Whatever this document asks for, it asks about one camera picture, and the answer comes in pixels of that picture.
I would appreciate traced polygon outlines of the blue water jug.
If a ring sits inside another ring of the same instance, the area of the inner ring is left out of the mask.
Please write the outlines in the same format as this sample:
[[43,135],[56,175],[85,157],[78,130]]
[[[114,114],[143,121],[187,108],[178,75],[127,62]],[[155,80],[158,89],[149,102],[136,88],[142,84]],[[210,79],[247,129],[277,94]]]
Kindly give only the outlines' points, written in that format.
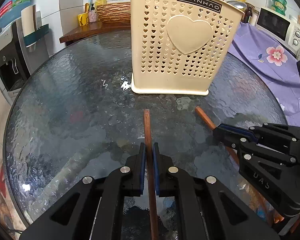
[[0,33],[21,16],[21,11],[32,5],[33,0],[5,0],[0,7]]

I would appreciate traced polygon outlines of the green stacked bowls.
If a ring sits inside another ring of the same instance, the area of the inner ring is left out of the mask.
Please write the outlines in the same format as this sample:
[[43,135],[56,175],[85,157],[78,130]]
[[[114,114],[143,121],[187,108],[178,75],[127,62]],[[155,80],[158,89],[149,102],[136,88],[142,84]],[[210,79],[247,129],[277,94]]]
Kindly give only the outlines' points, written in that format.
[[270,8],[275,12],[285,16],[287,10],[287,1],[286,0],[271,0],[272,4]]

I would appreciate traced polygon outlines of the yellow mug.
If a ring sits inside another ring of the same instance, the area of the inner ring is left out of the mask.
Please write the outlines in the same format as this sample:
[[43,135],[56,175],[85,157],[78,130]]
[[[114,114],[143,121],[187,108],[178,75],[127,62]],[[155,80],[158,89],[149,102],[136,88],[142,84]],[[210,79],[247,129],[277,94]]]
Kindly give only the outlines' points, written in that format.
[[77,15],[79,26],[85,26],[89,24],[89,13],[85,12]]

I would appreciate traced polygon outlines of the yellow soap bottle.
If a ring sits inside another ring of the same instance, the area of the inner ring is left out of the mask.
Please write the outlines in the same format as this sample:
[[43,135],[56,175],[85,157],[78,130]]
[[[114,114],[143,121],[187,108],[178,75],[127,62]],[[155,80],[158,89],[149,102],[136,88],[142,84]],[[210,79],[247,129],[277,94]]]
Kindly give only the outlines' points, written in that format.
[[95,1],[95,6],[98,7],[98,6],[102,6],[102,5],[105,5],[107,4],[107,0],[96,0]]

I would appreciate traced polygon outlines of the wooden counter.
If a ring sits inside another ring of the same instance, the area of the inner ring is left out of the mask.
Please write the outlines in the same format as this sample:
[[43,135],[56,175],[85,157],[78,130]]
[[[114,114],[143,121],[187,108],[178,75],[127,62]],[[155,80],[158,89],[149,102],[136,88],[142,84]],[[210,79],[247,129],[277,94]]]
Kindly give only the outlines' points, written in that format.
[[88,25],[77,27],[59,38],[60,43],[72,44],[83,38],[97,34],[107,33],[117,30],[129,30],[130,23],[103,23],[95,22]]

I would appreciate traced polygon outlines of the all metal spoon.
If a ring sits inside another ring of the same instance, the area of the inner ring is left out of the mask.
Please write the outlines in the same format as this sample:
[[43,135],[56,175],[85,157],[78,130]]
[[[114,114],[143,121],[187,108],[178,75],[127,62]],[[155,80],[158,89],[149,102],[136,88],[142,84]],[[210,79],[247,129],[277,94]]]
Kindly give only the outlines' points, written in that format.
[[242,1],[234,0],[234,1],[227,1],[227,3],[229,3],[230,5],[236,7],[237,9],[239,9],[243,12],[245,12],[245,10],[247,8],[246,3],[242,2]]

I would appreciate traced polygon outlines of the white microwave oven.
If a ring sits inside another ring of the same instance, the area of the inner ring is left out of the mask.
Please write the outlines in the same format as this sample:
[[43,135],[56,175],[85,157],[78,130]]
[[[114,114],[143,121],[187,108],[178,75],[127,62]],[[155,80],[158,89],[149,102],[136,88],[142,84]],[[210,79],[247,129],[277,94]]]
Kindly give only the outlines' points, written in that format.
[[293,54],[300,49],[300,25],[268,8],[261,8],[255,27],[279,41]]

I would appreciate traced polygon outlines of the paper cup holder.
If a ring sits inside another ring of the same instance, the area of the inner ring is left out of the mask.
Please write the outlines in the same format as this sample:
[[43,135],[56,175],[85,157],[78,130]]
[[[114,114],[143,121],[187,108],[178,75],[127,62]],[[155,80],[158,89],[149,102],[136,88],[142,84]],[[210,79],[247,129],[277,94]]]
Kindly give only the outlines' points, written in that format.
[[29,52],[36,49],[36,43],[49,33],[49,25],[42,25],[40,11],[30,5],[21,11],[23,41]]

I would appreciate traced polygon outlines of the purple floral cloth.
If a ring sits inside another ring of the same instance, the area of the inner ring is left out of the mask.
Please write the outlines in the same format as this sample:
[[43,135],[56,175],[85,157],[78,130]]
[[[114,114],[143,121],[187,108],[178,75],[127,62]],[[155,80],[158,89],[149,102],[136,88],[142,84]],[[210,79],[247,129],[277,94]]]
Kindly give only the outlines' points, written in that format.
[[300,76],[296,58],[277,40],[249,23],[239,25],[228,52],[263,80],[288,124],[300,127]]

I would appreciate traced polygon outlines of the cream plastic utensil holder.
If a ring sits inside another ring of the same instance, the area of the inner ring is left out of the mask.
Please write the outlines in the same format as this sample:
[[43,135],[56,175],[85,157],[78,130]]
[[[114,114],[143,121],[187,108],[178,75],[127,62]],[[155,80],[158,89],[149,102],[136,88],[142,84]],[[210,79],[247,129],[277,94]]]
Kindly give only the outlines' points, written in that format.
[[132,91],[206,96],[243,12],[223,0],[130,0]]

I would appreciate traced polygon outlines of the round glass table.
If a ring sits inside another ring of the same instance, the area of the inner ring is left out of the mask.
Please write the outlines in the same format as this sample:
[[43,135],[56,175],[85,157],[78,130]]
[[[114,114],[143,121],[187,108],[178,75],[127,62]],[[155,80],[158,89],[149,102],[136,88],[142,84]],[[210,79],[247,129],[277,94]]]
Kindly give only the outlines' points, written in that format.
[[234,161],[194,109],[201,107],[215,124],[285,124],[265,83],[231,54],[207,96],[136,94],[131,76],[130,32],[122,30],[64,48],[28,79],[4,135],[9,191],[25,224],[84,176],[105,177],[138,153],[145,109],[151,114],[153,141],[174,165],[195,177],[214,175],[249,202]]

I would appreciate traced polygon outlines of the water dispenser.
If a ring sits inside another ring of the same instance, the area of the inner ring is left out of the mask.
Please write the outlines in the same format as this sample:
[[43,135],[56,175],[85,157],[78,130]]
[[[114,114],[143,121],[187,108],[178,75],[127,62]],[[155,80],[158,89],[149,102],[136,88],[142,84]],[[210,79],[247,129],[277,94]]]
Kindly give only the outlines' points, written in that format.
[[21,19],[0,34],[0,90],[12,105],[24,83],[41,65],[36,51],[25,46]]

